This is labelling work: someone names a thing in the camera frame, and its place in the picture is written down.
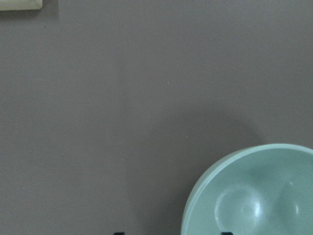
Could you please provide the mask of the green bowl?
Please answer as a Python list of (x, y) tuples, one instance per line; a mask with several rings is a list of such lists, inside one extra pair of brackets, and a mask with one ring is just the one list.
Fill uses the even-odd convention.
[(313, 151), (266, 144), (231, 153), (195, 183), (183, 212), (183, 235), (310, 235)]

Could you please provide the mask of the cream rabbit serving tray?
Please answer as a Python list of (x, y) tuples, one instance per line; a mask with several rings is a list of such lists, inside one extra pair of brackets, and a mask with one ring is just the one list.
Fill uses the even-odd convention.
[(0, 0), (1, 11), (40, 10), (42, 6), (42, 0)]

